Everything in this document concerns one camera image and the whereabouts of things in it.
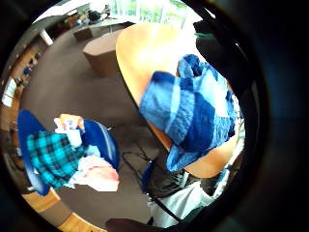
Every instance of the wooden table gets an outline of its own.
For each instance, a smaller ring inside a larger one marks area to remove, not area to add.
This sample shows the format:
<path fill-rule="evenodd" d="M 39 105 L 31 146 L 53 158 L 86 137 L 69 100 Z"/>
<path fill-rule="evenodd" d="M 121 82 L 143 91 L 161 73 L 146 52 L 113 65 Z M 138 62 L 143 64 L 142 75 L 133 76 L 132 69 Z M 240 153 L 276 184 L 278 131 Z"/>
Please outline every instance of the wooden table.
<path fill-rule="evenodd" d="M 194 34 L 159 23 L 138 23 L 127 27 L 116 41 L 116 56 L 127 89 L 137 106 L 154 71 L 165 71 L 177 76 L 179 60 L 188 53 L 205 61 L 195 46 Z M 148 122 L 156 137 L 169 151 L 169 137 Z M 184 169 L 199 178 L 218 174 L 229 161 L 237 139 L 211 150 L 206 156 Z"/>

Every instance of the plaid fabric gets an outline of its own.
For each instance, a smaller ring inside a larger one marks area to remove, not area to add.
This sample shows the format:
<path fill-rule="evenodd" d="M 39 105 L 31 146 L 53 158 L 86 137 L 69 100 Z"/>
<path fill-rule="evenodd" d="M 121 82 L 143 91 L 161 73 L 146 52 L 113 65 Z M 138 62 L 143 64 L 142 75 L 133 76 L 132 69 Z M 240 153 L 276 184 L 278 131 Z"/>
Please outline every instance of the plaid fabric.
<path fill-rule="evenodd" d="M 64 133 L 38 131 L 27 137 L 32 164 L 43 181 L 58 189 L 77 171 L 78 161 L 85 156 L 83 146 L 72 149 Z"/>

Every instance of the blue plaid cloth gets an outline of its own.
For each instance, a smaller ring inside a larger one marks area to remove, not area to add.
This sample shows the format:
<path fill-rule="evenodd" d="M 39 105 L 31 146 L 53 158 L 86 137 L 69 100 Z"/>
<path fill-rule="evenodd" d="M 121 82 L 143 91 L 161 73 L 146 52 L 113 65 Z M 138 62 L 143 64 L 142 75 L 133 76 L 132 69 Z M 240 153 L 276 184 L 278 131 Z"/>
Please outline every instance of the blue plaid cloth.
<path fill-rule="evenodd" d="M 178 171 L 235 134 L 236 111 L 225 78 L 193 54 L 179 62 L 179 78 L 154 72 L 139 112 L 173 141 L 166 165 Z"/>
<path fill-rule="evenodd" d="M 27 137 L 27 148 L 34 167 L 42 180 L 55 189 L 66 184 L 77 171 L 78 161 L 85 149 L 72 149 L 65 133 L 38 131 Z"/>

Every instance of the person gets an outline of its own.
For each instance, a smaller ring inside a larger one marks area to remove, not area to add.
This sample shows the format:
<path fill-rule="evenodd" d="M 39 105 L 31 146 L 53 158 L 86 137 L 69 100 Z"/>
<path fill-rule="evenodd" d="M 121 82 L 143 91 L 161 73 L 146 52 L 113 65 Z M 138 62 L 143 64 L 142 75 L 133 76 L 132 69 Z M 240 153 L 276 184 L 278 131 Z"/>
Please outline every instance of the person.
<path fill-rule="evenodd" d="M 107 14 L 106 18 L 108 18 L 110 16 L 110 12 L 111 12 L 110 6 L 107 3 L 107 4 L 105 4 L 105 8 L 103 9 L 103 13 Z"/>

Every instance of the gray carpet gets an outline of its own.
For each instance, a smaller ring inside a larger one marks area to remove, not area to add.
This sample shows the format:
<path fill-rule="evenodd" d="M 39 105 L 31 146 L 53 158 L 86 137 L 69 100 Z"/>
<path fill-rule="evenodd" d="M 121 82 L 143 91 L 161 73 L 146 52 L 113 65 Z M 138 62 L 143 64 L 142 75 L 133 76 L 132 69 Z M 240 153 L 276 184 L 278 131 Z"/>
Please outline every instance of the gray carpet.
<path fill-rule="evenodd" d="M 82 53 L 87 41 L 78 42 L 73 30 L 61 35 L 50 46 L 31 73 L 29 85 L 21 99 L 21 108 L 36 115 L 50 131 L 55 129 L 53 119 L 61 113 L 80 115 L 113 127 L 120 152 L 137 151 L 139 141 L 147 154 L 154 158 L 165 153 L 140 118 L 135 104 L 122 80 L 120 72 L 113 76 L 99 76 L 90 67 Z M 95 28 L 94 38 L 106 33 L 106 28 Z M 143 169 L 146 163 L 136 160 Z M 92 224 L 104 228 L 109 218 L 133 218 L 147 222 L 147 196 L 121 161 L 120 185 L 117 192 L 97 192 L 87 186 L 57 190 L 62 200 Z"/>

